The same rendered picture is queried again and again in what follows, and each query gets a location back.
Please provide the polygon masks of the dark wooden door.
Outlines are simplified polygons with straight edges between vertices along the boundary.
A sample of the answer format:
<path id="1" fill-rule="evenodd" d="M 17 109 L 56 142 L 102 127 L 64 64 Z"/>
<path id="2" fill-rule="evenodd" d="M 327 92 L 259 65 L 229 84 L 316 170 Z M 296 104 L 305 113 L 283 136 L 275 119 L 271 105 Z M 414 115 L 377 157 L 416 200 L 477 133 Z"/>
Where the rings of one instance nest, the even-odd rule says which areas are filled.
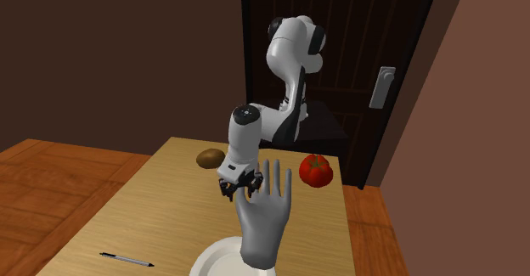
<path id="1" fill-rule="evenodd" d="M 246 98 L 278 108 L 284 83 L 265 56 L 268 26 L 305 14 L 326 33 L 324 64 L 306 78 L 306 101 L 321 101 L 349 137 L 341 179 L 362 188 L 375 170 L 400 87 L 433 0 L 241 0 Z"/>

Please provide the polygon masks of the white plate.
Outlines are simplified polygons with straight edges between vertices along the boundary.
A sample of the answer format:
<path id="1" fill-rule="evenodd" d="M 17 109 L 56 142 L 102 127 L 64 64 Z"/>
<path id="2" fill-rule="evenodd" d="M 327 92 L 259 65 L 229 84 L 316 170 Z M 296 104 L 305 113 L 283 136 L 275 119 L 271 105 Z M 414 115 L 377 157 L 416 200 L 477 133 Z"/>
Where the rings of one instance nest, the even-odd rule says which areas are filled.
<path id="1" fill-rule="evenodd" d="M 240 236 L 220 239 L 196 259 L 189 276 L 277 276 L 274 268 L 262 270 L 245 264 L 240 255 Z"/>

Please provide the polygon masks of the black and silver pen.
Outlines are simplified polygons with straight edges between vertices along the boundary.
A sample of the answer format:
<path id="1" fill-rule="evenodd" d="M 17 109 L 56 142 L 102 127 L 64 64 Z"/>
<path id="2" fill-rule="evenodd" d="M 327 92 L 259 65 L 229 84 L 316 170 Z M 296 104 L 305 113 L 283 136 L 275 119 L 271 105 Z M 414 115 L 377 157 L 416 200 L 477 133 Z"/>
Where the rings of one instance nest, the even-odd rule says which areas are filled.
<path id="1" fill-rule="evenodd" d="M 110 254 L 110 253 L 106 253 L 106 252 L 100 252 L 99 254 L 101 256 L 104 256 L 104 257 L 113 258 L 113 259 L 116 259 L 116 260 L 119 260 L 119 261 L 123 261 L 123 262 L 129 262 L 129 263 L 133 263 L 133 264 L 138 264 L 138 265 L 145 266 L 145 267 L 154 267 L 155 266 L 151 262 L 145 262 L 145 261 L 132 259 L 132 258 L 125 257 L 125 256 L 118 256 L 118 255 Z"/>

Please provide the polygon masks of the light wooden table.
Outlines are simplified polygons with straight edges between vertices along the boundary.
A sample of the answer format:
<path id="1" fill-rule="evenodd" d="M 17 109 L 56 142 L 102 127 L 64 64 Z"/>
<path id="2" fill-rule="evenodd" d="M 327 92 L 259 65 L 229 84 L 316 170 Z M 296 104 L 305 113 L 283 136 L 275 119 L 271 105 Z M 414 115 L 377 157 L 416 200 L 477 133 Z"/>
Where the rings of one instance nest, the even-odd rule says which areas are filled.
<path id="1" fill-rule="evenodd" d="M 189 276 L 209 245 L 239 236 L 234 203 L 197 155 L 227 145 L 170 138 L 37 276 Z M 263 149 L 260 160 L 292 170 L 290 219 L 279 248 L 278 276 L 356 276 L 339 177 L 315 189 L 301 181 L 303 153 Z M 154 267 L 101 256 L 125 256 Z"/>

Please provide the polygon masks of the red tomato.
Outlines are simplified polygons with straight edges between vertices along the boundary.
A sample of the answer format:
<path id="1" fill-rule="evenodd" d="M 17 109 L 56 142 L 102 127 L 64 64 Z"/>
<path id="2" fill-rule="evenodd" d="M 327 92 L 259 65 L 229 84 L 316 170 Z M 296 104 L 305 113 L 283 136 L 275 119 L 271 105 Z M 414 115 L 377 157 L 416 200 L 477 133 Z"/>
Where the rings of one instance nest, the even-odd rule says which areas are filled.
<path id="1" fill-rule="evenodd" d="M 301 180 L 313 188 L 322 188 L 334 177 L 330 163 L 322 155 L 308 155 L 299 167 Z"/>

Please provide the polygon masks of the brown kiwi fruit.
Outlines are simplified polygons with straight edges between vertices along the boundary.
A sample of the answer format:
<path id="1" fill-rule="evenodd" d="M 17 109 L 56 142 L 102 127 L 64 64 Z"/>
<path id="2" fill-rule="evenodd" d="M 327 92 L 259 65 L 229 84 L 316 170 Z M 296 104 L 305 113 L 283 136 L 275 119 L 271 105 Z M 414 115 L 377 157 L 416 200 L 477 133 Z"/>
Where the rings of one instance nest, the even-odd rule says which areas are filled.
<path id="1" fill-rule="evenodd" d="M 220 149 L 205 149 L 196 157 L 196 163 L 204 169 L 217 169 L 225 159 L 225 154 Z"/>

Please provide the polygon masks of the dark robot stand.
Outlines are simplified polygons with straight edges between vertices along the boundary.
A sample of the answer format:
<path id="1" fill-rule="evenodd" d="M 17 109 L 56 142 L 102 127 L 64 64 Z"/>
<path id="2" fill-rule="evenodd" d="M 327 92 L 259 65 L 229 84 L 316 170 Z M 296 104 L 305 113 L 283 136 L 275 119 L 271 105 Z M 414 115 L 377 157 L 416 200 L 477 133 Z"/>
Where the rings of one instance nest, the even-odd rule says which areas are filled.
<path id="1" fill-rule="evenodd" d="M 300 123 L 298 138 L 292 145 L 261 141 L 259 147 L 343 157 L 347 153 L 349 137 L 327 106 L 321 101 L 308 101 L 307 113 L 308 117 Z"/>

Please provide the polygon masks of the grey hand figure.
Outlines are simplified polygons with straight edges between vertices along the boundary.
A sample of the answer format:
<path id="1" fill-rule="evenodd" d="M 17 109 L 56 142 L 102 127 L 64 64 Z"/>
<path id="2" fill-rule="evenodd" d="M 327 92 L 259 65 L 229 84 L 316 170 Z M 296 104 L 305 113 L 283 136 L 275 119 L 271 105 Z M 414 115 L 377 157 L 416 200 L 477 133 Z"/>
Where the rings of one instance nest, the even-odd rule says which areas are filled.
<path id="1" fill-rule="evenodd" d="M 263 162 L 263 185 L 248 200 L 244 188 L 236 191 L 235 208 L 242 232 L 240 255 L 250 267 L 269 270 L 275 266 L 291 209 L 292 171 L 285 171 L 285 191 L 280 192 L 280 161 L 273 163 L 270 186 L 269 160 Z"/>

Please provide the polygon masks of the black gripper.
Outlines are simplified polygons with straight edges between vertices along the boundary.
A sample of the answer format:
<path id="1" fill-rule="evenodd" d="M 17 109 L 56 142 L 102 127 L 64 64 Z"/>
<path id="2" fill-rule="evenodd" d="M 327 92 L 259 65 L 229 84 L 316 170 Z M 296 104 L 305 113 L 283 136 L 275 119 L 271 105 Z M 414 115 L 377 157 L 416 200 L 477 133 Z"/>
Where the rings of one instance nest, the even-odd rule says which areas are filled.
<path id="1" fill-rule="evenodd" d="M 223 178 L 220 178 L 218 182 L 222 195 L 228 197 L 229 201 L 232 202 L 234 199 L 234 193 L 240 187 L 247 187 L 247 195 L 251 198 L 252 195 L 261 188 L 263 175 L 261 172 L 251 170 L 249 172 L 242 172 L 234 182 L 228 182 Z"/>

